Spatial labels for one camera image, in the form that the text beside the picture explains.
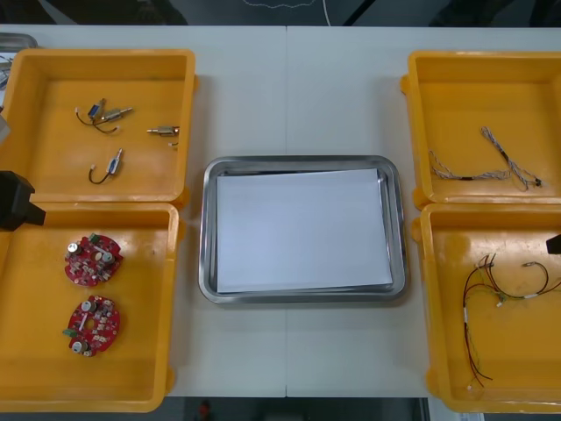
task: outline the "electronic component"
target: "electronic component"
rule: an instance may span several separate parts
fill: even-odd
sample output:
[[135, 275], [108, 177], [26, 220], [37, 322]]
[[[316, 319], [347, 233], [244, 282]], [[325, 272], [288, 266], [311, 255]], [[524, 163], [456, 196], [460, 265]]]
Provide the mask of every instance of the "electronic component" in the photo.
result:
[[118, 168], [119, 168], [119, 164], [121, 162], [121, 156], [123, 155], [123, 148], [119, 148], [117, 155], [115, 155], [111, 161], [109, 161], [109, 165], [107, 166], [107, 170], [105, 171], [105, 176], [98, 182], [94, 182], [91, 178], [91, 176], [94, 173], [94, 170], [96, 169], [96, 164], [93, 164], [90, 168], [89, 168], [89, 174], [88, 174], [88, 180], [89, 182], [91, 182], [92, 184], [101, 184], [102, 182], [104, 182], [105, 180], [107, 180], [109, 178], [110, 175], [115, 175], [115, 173], [117, 172]]
[[179, 134], [178, 125], [160, 125], [155, 129], [147, 130], [151, 134], [159, 134], [160, 136], [177, 136]]
[[132, 111], [132, 108], [125, 108], [122, 110], [113, 109], [105, 112], [105, 103], [105, 98], [102, 98], [99, 102], [92, 105], [92, 107], [88, 111], [89, 122], [82, 120], [82, 118], [80, 117], [80, 109], [78, 107], [75, 108], [76, 117], [83, 125], [91, 125], [103, 134], [112, 134], [119, 129], [119, 126], [114, 127], [110, 130], [104, 130], [99, 128], [98, 126], [102, 123], [108, 123], [112, 120], [121, 118], [125, 113]]
[[98, 103], [94, 103], [88, 111], [88, 117], [92, 123], [95, 123], [102, 115], [105, 110], [105, 98], [99, 100]]
[[113, 301], [102, 296], [90, 296], [72, 313], [68, 328], [62, 333], [70, 338], [68, 347], [74, 353], [93, 357], [106, 351], [115, 341], [121, 316]]
[[121, 247], [109, 237], [91, 234], [80, 242], [70, 243], [64, 271], [76, 285], [95, 287], [99, 282], [107, 282], [117, 272], [123, 260], [120, 251]]
[[100, 124], [101, 123], [109, 123], [110, 121], [122, 118], [124, 114], [126, 114], [127, 112], [131, 112], [131, 111], [132, 111], [132, 107], [123, 108], [122, 110], [119, 110], [118, 108], [114, 108], [113, 110], [109, 110], [106, 113], [104, 113], [101, 116], [101, 118], [99, 119]]

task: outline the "wire connector plug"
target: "wire connector plug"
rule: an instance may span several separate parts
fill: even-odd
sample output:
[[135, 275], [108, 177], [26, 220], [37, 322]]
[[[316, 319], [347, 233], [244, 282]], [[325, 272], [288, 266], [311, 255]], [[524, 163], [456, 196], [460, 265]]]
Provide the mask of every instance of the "wire connector plug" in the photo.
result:
[[132, 111], [132, 107], [123, 108], [122, 110], [120, 110], [118, 108], [115, 108], [113, 110], [109, 110], [105, 114], [103, 114], [102, 117], [100, 118], [100, 124], [101, 123], [108, 123], [110, 121], [122, 118], [124, 116], [124, 114], [126, 114], [128, 112], [131, 112], [131, 111]]
[[147, 132], [151, 134], [158, 134], [160, 136], [165, 137], [172, 137], [177, 136], [179, 134], [179, 126], [178, 125], [160, 125], [155, 129], [148, 129]]

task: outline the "yellow bin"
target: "yellow bin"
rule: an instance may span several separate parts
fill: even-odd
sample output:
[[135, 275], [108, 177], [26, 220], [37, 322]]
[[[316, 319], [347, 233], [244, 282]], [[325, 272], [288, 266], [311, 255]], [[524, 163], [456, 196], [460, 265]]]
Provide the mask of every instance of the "yellow bin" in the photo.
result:
[[[167, 203], [41, 203], [44, 226], [0, 232], [0, 411], [157, 408], [168, 378], [179, 216]], [[64, 272], [67, 245], [102, 233], [121, 268], [95, 288]], [[121, 313], [115, 343], [93, 358], [62, 334], [76, 305], [107, 296]]]
[[[11, 135], [0, 145], [0, 168], [25, 177], [34, 202], [169, 202], [183, 204], [195, 56], [189, 50], [43, 50], [19, 53], [3, 117]], [[132, 107], [105, 135], [83, 125], [101, 98], [106, 110]], [[148, 129], [178, 125], [178, 137]], [[177, 143], [170, 147], [169, 142]], [[95, 185], [123, 148], [117, 176]]]
[[[425, 292], [430, 392], [461, 412], [561, 412], [561, 295], [507, 300], [476, 290], [466, 305], [474, 359], [483, 387], [473, 379], [465, 348], [463, 291], [486, 254], [512, 295], [535, 293], [549, 270], [561, 277], [546, 240], [561, 233], [561, 54], [517, 52], [414, 52], [401, 80], [407, 96], [414, 152], [413, 224]], [[508, 170], [480, 132], [488, 127], [508, 156], [544, 185], [524, 189], [508, 180], [444, 180], [436, 157], [456, 175]]]
[[[561, 203], [561, 54], [418, 51], [401, 80], [413, 144], [415, 204]], [[441, 180], [430, 151], [455, 174], [508, 167], [480, 129], [489, 127], [509, 157], [544, 180]]]
[[[26, 50], [11, 71], [0, 168], [25, 177], [44, 226], [0, 232], [0, 411], [149, 411], [173, 384], [168, 368], [184, 203], [195, 56], [189, 50]], [[92, 104], [132, 107], [105, 135], [83, 125]], [[174, 138], [147, 129], [178, 125]], [[168, 142], [177, 143], [170, 147]], [[107, 182], [110, 158], [121, 168]], [[64, 272], [67, 245], [92, 232], [121, 246], [122, 267], [94, 288]], [[62, 335], [91, 294], [114, 300], [121, 330], [107, 352], [73, 354]]]

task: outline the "white table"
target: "white table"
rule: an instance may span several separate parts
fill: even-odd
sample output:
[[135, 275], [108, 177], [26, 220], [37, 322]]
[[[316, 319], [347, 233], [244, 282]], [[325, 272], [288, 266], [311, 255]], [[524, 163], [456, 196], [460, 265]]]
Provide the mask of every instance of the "white table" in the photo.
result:
[[381, 154], [414, 170], [399, 78], [416, 49], [558, 50], [556, 30], [5, 25], [46, 47], [186, 47], [197, 56], [186, 211], [174, 306], [174, 396], [427, 396], [416, 246], [395, 306], [218, 307], [196, 279], [201, 175], [233, 154]]

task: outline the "white paper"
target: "white paper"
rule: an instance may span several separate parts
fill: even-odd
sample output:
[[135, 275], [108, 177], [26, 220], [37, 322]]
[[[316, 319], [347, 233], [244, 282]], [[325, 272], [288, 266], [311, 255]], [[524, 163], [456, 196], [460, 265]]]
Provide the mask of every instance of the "white paper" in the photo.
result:
[[217, 179], [220, 293], [391, 283], [376, 169]]

